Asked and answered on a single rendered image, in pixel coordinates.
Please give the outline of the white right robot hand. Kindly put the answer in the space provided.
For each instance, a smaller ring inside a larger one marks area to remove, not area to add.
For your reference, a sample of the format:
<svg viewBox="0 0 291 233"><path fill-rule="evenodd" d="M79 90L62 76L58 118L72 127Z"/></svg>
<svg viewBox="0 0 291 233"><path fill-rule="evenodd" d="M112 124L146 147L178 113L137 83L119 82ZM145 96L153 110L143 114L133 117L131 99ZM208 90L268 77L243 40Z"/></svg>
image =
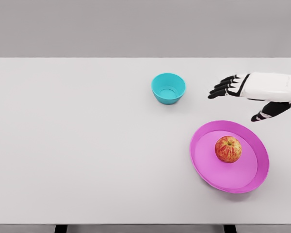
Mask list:
<svg viewBox="0 0 291 233"><path fill-rule="evenodd" d="M222 96L268 101L251 117L251 121L273 118L291 108L291 75L253 72L228 76L214 86L209 92L208 99Z"/></svg>

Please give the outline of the red yellow apple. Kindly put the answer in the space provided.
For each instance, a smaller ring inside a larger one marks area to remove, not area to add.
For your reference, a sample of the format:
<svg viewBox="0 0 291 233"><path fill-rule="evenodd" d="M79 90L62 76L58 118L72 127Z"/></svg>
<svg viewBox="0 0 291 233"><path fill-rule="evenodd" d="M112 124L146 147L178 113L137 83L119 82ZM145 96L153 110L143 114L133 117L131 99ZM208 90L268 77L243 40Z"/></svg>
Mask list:
<svg viewBox="0 0 291 233"><path fill-rule="evenodd" d="M225 163L236 162L242 154L242 146L238 139L233 136L223 136L215 143L217 158Z"/></svg>

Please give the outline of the pink plate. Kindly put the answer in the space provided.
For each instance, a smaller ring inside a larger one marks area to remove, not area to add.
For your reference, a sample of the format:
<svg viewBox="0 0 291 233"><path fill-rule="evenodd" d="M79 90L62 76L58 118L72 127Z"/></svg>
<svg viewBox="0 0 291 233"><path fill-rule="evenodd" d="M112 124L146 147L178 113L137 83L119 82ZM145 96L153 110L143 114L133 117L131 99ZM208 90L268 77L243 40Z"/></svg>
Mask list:
<svg viewBox="0 0 291 233"><path fill-rule="evenodd" d="M242 154L234 163L220 161L215 143L223 136L233 136L242 146ZM266 179L270 162L259 137L247 127L233 121L217 120L200 126L190 142L192 164L209 185L228 193L247 193L257 189Z"/></svg>

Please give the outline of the blue bowl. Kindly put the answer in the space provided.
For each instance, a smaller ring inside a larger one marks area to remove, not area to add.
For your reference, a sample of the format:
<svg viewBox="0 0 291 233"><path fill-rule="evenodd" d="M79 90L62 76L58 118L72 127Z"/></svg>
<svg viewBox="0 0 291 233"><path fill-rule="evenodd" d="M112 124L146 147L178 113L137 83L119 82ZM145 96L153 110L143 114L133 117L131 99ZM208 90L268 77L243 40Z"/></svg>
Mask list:
<svg viewBox="0 0 291 233"><path fill-rule="evenodd" d="M158 102L172 105L177 103L184 95L186 83L174 73L162 73L152 80L151 90Z"/></svg>

